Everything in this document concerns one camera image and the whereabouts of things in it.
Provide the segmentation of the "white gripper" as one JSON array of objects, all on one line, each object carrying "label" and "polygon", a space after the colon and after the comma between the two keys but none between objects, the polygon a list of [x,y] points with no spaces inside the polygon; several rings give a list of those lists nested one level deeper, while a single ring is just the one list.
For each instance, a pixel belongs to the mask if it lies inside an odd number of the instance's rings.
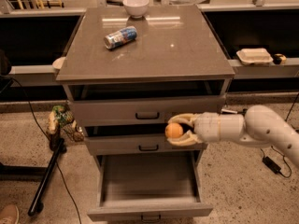
[{"label": "white gripper", "polygon": [[187,131],[180,138],[168,138],[167,141],[178,147],[192,146],[202,142],[217,142],[220,140],[220,115],[217,113],[184,113],[175,115],[168,123],[183,123],[194,126],[194,132]]}]

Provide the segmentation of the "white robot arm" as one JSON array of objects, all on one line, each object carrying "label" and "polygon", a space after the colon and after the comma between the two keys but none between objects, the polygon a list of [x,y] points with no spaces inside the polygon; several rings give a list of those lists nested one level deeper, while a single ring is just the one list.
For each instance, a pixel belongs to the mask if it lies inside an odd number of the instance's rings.
[{"label": "white robot arm", "polygon": [[264,105],[254,105],[244,115],[179,114],[168,121],[165,136],[171,145],[177,147],[220,141],[246,147],[274,146],[299,167],[299,133]]}]

